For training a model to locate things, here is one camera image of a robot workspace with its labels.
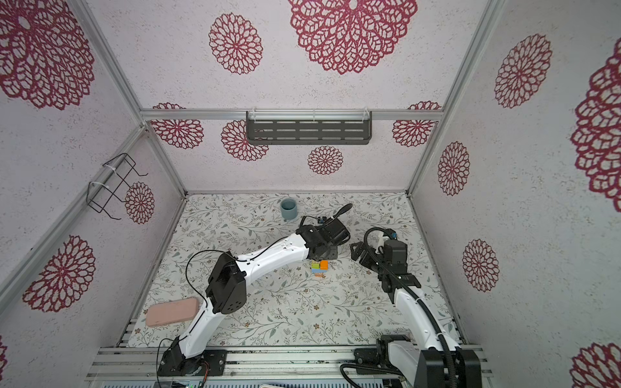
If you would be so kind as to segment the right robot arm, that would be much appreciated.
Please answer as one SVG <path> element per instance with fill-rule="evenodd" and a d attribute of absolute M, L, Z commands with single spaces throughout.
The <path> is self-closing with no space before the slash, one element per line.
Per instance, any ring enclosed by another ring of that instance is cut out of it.
<path fill-rule="evenodd" d="M 350 246 L 351 259 L 378 274 L 383 291 L 403 315 L 412 334 L 382 336 L 377 341 L 375 367 L 357 361 L 357 370 L 399 374 L 411 387 L 482 387 L 482 365 L 476 353 L 464 349 L 441 327 L 408 270 L 407 244 L 381 238 L 378 247 L 367 242 Z"/>

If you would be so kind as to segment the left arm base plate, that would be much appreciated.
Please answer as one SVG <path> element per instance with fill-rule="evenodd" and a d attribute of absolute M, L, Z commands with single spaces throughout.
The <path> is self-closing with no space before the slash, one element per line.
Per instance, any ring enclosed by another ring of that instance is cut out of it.
<path fill-rule="evenodd" d="M 196 357 L 185 357 L 179 349 L 167 350 L 157 369 L 159 377 L 223 376 L 226 350 L 205 350 Z"/>

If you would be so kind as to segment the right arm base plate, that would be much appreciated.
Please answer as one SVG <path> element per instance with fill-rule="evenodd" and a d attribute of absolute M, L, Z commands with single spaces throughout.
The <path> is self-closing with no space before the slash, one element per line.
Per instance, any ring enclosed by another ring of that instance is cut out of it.
<path fill-rule="evenodd" d="M 356 348 L 354 349 L 354 365 L 358 374 L 397 374 L 416 373 L 418 361 L 412 357 L 399 359 L 396 363 L 389 360 L 386 349 Z"/>

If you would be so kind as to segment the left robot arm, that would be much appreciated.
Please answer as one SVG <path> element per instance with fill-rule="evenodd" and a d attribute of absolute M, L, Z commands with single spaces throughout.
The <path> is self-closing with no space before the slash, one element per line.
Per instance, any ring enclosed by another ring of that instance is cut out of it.
<path fill-rule="evenodd" d="M 187 330 L 171 341 L 158 360 L 158 377 L 198 375 L 206 370 L 204 352 L 213 334 L 226 318 L 247 302 L 247 289 L 263 276 L 304 260 L 327 260 L 338 256 L 338 247 L 350 233 L 337 216 L 318 225 L 301 225 L 291 235 L 263 250 L 220 257 L 208 277 L 202 305 Z"/>

